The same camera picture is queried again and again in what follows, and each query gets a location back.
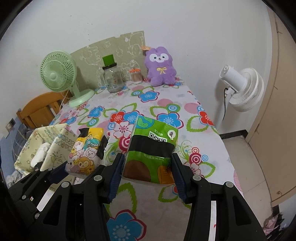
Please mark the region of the white cloth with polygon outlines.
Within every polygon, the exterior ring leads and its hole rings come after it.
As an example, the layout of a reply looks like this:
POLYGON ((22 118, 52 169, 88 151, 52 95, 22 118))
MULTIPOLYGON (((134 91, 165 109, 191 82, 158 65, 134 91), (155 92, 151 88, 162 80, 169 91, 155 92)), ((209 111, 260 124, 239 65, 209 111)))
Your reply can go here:
POLYGON ((50 146, 50 143, 43 143, 40 145, 35 156, 31 160, 32 168, 34 168, 38 163, 42 163, 44 161, 50 146))

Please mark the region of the yellow cartoon tissue pack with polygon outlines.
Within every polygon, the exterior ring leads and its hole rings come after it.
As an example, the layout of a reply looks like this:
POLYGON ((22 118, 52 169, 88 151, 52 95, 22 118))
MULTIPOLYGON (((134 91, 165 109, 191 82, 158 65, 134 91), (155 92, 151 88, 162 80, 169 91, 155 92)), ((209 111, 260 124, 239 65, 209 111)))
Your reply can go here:
POLYGON ((103 128, 81 128, 69 154, 65 171, 85 179, 102 164, 108 136, 103 128))

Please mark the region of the green tissue pack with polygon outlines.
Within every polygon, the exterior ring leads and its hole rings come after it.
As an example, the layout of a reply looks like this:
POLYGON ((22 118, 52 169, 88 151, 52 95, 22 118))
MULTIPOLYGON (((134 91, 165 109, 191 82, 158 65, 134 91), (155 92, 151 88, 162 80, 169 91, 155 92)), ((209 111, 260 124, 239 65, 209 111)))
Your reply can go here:
POLYGON ((176 113, 159 114, 157 119, 136 118, 125 159, 123 176, 156 184, 173 184, 171 155, 178 142, 182 122, 176 113))

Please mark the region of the grey plaid pillow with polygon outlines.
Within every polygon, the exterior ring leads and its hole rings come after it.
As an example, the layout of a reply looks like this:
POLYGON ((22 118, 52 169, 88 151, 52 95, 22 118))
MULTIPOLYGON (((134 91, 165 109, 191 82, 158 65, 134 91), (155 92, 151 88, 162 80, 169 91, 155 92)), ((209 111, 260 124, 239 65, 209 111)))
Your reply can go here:
POLYGON ((13 147, 22 149, 33 131, 33 129, 27 128, 24 125, 20 125, 16 133, 13 147))

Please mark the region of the floral tablecloth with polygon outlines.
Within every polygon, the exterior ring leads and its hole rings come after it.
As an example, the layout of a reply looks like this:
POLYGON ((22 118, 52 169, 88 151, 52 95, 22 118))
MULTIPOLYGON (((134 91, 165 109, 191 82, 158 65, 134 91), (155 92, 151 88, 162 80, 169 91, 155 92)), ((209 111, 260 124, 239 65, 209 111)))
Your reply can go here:
POLYGON ((113 94, 96 89, 88 102, 63 107, 52 121, 59 123, 74 133, 103 128, 109 135, 105 165, 126 155, 116 198, 106 207, 111 240, 183 240, 191 205, 179 198, 169 158, 162 156, 166 142, 195 175, 240 187, 214 124, 182 80, 159 87, 128 83, 113 94))

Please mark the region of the yellow fabric storage box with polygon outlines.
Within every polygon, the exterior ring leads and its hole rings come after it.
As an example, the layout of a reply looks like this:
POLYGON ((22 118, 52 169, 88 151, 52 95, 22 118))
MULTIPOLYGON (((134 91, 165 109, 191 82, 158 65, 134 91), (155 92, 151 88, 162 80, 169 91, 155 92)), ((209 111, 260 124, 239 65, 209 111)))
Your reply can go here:
POLYGON ((56 168, 67 161, 78 136, 66 123, 37 128, 30 135, 14 166, 23 175, 56 168))

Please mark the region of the beige wardrobe door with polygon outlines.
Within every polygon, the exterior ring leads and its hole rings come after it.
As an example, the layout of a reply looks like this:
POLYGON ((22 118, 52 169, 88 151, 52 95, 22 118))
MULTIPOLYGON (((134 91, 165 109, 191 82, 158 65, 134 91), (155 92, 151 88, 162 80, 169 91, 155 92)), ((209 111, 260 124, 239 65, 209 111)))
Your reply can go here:
POLYGON ((276 206, 295 195, 295 42, 272 10, 268 15, 273 41, 269 80, 246 140, 276 206))

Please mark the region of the green desk fan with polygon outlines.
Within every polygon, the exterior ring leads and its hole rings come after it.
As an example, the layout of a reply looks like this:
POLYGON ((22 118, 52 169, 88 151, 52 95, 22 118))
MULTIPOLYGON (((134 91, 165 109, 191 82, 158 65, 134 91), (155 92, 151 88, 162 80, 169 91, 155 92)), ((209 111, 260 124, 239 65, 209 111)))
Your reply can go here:
POLYGON ((92 89, 80 91, 77 82, 77 65, 72 56, 64 51, 49 53, 40 66, 41 81, 53 92, 71 91, 74 96, 69 100, 69 106, 83 104, 95 94, 92 89))

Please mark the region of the white standing fan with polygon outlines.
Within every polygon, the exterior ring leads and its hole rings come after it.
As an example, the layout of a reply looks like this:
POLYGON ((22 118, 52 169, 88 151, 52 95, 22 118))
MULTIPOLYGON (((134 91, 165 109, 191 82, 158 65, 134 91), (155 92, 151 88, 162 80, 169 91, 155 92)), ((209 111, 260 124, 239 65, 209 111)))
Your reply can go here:
POLYGON ((219 77, 225 88, 222 110, 218 112, 215 123, 217 128, 222 124, 229 105, 238 112, 247 112, 261 101, 264 94, 264 80, 254 68, 245 68, 238 72, 230 65, 225 65, 219 77))

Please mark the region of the glass mason jar mug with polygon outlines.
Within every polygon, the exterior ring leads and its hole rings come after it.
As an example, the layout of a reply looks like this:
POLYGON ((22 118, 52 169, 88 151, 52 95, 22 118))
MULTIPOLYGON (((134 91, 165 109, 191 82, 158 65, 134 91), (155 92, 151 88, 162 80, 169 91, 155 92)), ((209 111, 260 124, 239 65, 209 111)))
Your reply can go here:
POLYGON ((100 75, 102 84, 107 88, 109 93, 120 92, 123 89, 123 78, 121 71, 116 64, 102 67, 103 73, 100 75))

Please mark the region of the cotton swab container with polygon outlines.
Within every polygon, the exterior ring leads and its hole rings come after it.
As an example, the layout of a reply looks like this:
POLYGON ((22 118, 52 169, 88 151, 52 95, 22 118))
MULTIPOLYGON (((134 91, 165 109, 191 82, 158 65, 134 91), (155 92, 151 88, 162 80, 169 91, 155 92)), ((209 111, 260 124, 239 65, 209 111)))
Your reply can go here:
POLYGON ((129 71, 130 79, 134 84, 139 84, 142 82, 142 73, 139 68, 133 68, 129 71))

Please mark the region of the green cup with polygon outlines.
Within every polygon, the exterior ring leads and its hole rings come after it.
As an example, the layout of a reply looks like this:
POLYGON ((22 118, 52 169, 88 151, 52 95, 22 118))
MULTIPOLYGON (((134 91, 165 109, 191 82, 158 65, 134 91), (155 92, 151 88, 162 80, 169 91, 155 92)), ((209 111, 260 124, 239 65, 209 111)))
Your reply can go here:
POLYGON ((114 56, 112 54, 102 57, 104 67, 113 66, 115 63, 114 56))

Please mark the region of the purple plush bunny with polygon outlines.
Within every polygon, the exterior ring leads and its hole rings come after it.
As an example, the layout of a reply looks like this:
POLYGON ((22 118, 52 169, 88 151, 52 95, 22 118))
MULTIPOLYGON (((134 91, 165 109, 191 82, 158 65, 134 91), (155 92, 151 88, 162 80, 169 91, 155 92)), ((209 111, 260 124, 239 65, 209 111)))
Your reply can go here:
POLYGON ((173 59, 165 47, 151 48, 146 51, 144 65, 148 70, 147 78, 150 79, 151 86, 175 83, 177 72, 173 67, 173 59))

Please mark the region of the green patterned board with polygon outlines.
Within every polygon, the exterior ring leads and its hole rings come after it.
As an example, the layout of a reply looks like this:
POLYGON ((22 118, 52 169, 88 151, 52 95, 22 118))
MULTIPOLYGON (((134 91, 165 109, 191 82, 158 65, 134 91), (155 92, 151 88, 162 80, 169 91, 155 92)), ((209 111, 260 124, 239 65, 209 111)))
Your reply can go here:
POLYGON ((144 31, 137 31, 101 40, 71 53, 77 66, 79 90, 103 86, 103 68, 114 63, 121 71, 123 81, 130 80, 130 70, 133 69, 140 69, 142 76, 146 77, 144 45, 144 31))

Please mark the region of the wall power outlet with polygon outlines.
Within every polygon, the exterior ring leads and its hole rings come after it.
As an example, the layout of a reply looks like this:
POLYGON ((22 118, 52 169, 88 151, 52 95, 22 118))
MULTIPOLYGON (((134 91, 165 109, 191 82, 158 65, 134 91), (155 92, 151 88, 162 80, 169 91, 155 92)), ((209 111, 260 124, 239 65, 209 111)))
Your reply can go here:
POLYGON ((16 121, 12 118, 9 123, 6 125, 6 129, 8 130, 8 132, 11 131, 11 129, 14 127, 14 125, 16 124, 16 121))

